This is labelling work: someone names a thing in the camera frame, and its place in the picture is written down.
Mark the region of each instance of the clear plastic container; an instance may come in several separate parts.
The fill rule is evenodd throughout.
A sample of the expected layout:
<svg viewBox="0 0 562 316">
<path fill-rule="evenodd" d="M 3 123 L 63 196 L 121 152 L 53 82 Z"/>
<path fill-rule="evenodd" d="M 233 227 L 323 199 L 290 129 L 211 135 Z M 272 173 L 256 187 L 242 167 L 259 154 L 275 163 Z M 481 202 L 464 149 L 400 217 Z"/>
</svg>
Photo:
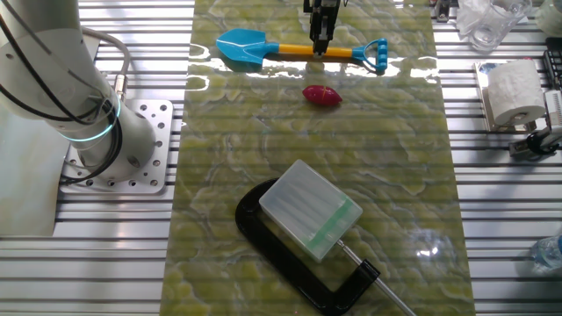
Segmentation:
<svg viewBox="0 0 562 316">
<path fill-rule="evenodd" d="M 351 227 L 363 209 L 301 160 L 260 198 L 268 214 L 316 262 Z"/>
<path fill-rule="evenodd" d="M 562 37 L 562 0 L 544 0 L 537 10 L 538 28 L 554 37 Z"/>
<path fill-rule="evenodd" d="M 541 272 L 562 268 L 562 235 L 537 241 L 530 252 Z"/>
<path fill-rule="evenodd" d="M 531 0 L 490 0 L 484 16 L 471 31 L 469 40 L 474 48 L 495 49 L 532 6 Z"/>
</svg>

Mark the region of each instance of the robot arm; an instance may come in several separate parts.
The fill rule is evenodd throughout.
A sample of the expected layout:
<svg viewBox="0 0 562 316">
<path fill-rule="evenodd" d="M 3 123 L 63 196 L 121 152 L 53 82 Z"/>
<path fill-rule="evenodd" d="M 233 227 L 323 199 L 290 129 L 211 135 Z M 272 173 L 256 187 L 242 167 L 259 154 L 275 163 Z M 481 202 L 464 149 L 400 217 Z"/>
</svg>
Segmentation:
<svg viewBox="0 0 562 316">
<path fill-rule="evenodd" d="M 310 40 L 314 55 L 322 57 L 334 38 L 335 21 L 341 0 L 305 0 L 304 12 L 310 15 Z"/>
</svg>

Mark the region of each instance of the table surface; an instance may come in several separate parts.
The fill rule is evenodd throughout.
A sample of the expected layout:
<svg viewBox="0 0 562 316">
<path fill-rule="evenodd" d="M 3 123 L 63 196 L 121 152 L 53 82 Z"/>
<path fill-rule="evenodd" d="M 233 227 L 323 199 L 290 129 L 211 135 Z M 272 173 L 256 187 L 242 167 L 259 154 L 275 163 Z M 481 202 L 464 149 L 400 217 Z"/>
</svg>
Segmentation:
<svg viewBox="0 0 562 316">
<path fill-rule="evenodd" d="M 0 316 L 158 314 L 169 232 L 194 1 L 81 1 L 84 26 L 131 50 L 128 98 L 166 99 L 175 108 L 166 191 L 161 196 L 59 197 L 54 236 L 0 239 Z M 457 174 L 478 315 L 562 315 L 562 278 L 531 273 L 526 251 L 562 231 L 562 154 L 510 159 L 524 135 L 486 133 L 473 63 L 529 56 L 543 87 L 546 35 L 531 17 L 494 52 L 460 39 L 454 22 L 434 20 L 438 66 Z M 102 44 L 97 67 L 112 81 L 119 51 Z"/>
</svg>

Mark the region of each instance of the green marble surface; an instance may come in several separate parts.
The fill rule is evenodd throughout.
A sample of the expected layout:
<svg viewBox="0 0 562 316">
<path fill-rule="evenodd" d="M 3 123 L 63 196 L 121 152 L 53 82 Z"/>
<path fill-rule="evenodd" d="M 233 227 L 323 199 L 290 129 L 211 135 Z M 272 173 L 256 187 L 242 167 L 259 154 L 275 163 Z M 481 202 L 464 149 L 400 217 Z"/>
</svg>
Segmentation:
<svg viewBox="0 0 562 316">
<path fill-rule="evenodd" d="M 388 38 L 389 67 L 377 75 L 343 61 L 276 58 L 261 69 L 225 63 L 214 43 L 235 27 L 310 45 L 302 2 L 196 1 L 162 316 L 316 314 L 234 223 L 240 199 L 297 159 L 363 207 L 343 240 L 418 315 L 474 314 L 436 48 L 422 4 L 363 0 L 340 9 L 330 46 Z M 341 106 L 311 106 L 301 93 L 311 84 L 334 88 Z M 339 248 L 316 263 L 270 226 L 333 290 L 355 268 Z M 349 314 L 401 311 L 373 286 Z"/>
</svg>

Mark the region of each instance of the mounting plate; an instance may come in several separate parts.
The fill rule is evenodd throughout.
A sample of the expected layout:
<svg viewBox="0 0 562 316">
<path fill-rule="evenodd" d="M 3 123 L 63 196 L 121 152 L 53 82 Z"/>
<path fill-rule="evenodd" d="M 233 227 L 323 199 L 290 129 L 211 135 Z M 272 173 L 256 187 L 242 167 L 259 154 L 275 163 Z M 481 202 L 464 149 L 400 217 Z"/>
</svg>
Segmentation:
<svg viewBox="0 0 562 316">
<path fill-rule="evenodd" d="M 530 133 L 537 129 L 537 122 L 531 121 L 527 124 L 519 126 L 499 126 L 495 123 L 494 115 L 492 114 L 492 106 L 488 98 L 488 74 L 490 70 L 500 66 L 504 62 L 476 62 L 474 68 L 476 69 L 476 81 L 478 82 L 478 91 L 482 97 L 484 104 L 484 117 L 486 122 L 486 129 L 488 132 L 500 133 Z"/>
<path fill-rule="evenodd" d="M 62 185 L 60 190 L 63 193 L 72 195 L 147 195 L 157 194 L 165 187 L 174 106 L 167 100 L 139 99 L 127 100 L 126 103 L 129 109 L 142 114 L 154 128 L 156 136 L 155 151 L 148 163 L 124 181 L 110 183 L 105 179 L 94 177 L 91 181 Z M 158 127 L 160 123 L 164 123 L 164 128 Z M 66 160 L 82 167 L 78 153 L 73 147 L 69 147 Z M 84 172 L 84 170 L 67 163 L 62 168 L 63 175 L 85 176 L 79 175 L 79 172 Z"/>
</svg>

